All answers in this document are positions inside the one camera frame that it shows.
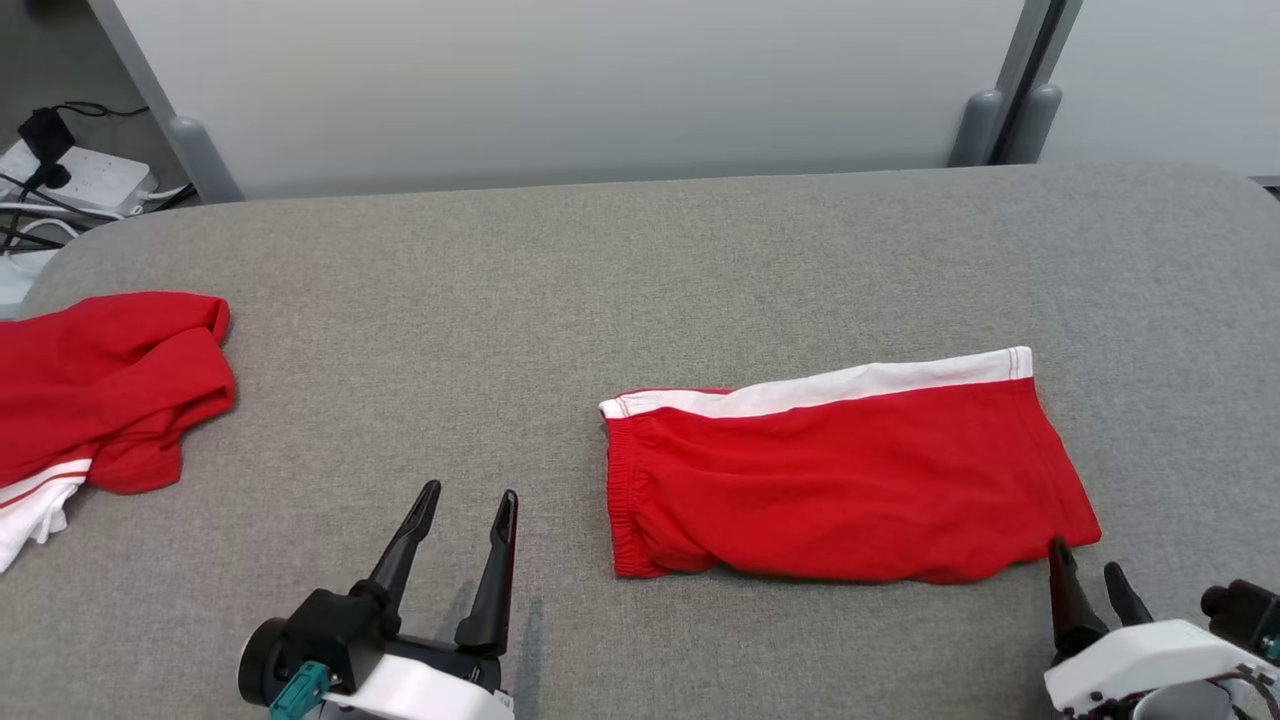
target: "gray fabric surface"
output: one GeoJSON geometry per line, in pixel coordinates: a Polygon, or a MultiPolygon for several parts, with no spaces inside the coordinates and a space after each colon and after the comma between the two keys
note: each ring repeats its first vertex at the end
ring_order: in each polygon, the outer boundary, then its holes
{"type": "MultiPolygon", "coordinates": [[[[1043,565],[966,587],[611,573],[595,405],[1030,345],[1105,539],[1157,616],[1280,587],[1280,205],[1158,164],[261,202],[81,238],[24,307],[220,295],[236,410],[179,484],[86,489],[0,577],[0,716],[264,717],[248,633],[367,571],[444,492],[402,609],[448,637],[521,493],[521,720],[1048,716],[1043,565]]],[[[1111,616],[1110,610],[1100,610],[1111,616]]]]}

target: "teal connector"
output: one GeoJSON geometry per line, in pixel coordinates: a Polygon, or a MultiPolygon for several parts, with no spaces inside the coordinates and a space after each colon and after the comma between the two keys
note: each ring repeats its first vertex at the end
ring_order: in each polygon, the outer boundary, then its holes
{"type": "Polygon", "coordinates": [[[302,720],[329,692],[329,669],[319,662],[303,662],[268,708],[271,720],[302,720]]]}

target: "white trim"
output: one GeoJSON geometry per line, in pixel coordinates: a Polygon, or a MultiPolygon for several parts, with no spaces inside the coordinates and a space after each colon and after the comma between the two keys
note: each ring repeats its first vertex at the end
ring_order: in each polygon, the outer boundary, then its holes
{"type": "Polygon", "coordinates": [[[93,462],[93,460],[90,459],[90,457],[86,457],[83,460],[69,460],[67,462],[59,462],[58,465],[52,465],[50,468],[46,468],[45,470],[41,470],[40,473],[36,473],[35,475],[32,475],[32,477],[29,477],[29,478],[27,478],[24,480],[18,480],[17,483],[14,483],[12,486],[5,486],[5,487],[0,488],[0,505],[8,502],[8,501],[10,501],[10,500],[13,500],[13,498],[15,498],[15,497],[18,497],[20,495],[24,495],[24,493],[28,493],[28,492],[36,489],[45,480],[47,480],[49,478],[52,478],[54,475],[69,475],[69,474],[83,475],[84,473],[88,473],[88,466],[92,462],[93,462]]]}
{"type": "Polygon", "coordinates": [[[727,395],[696,389],[643,389],[600,404],[617,420],[659,407],[704,418],[755,418],[841,400],[937,387],[995,383],[1032,377],[1032,348],[1006,347],[929,363],[872,363],[794,380],[760,383],[727,395]]]}
{"type": "Polygon", "coordinates": [[[44,544],[67,529],[63,505],[76,495],[84,475],[52,475],[27,497],[0,507],[0,573],[9,569],[28,539],[44,544]]]}

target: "power strip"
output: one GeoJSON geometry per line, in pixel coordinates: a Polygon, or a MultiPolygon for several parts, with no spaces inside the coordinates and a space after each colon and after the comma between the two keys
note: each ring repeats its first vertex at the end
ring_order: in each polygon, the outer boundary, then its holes
{"type": "MultiPolygon", "coordinates": [[[[137,215],[142,211],[142,200],[148,192],[155,192],[159,182],[146,163],[137,163],[96,150],[72,147],[58,159],[70,173],[72,179],[59,188],[41,187],[40,192],[61,200],[76,208],[108,210],[120,215],[137,215]]],[[[29,178],[40,167],[27,143],[19,140],[4,158],[0,158],[0,172],[13,178],[29,178]]],[[[15,199],[18,190],[13,183],[0,181],[0,199],[5,193],[15,199]]]]}

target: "red shorts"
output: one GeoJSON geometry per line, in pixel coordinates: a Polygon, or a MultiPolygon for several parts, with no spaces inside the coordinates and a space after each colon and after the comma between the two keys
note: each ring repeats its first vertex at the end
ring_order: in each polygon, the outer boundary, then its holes
{"type": "Polygon", "coordinates": [[[1032,351],[600,404],[622,577],[965,583],[1102,537],[1032,351]]]}

